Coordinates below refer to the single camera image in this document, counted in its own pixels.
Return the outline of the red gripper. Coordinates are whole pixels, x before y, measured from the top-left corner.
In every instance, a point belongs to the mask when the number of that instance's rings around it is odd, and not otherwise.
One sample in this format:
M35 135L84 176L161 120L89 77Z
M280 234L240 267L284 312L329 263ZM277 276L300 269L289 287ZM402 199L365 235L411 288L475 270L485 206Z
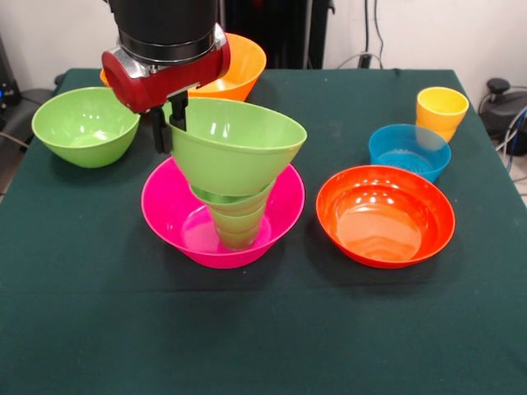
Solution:
M175 63L141 58L123 44L105 51L102 64L106 79L118 100L134 113L150 111L156 151L170 154L171 129L162 106L170 102L169 122L186 131L188 90L223 77L231 63L226 33L215 25L198 45L198 54Z

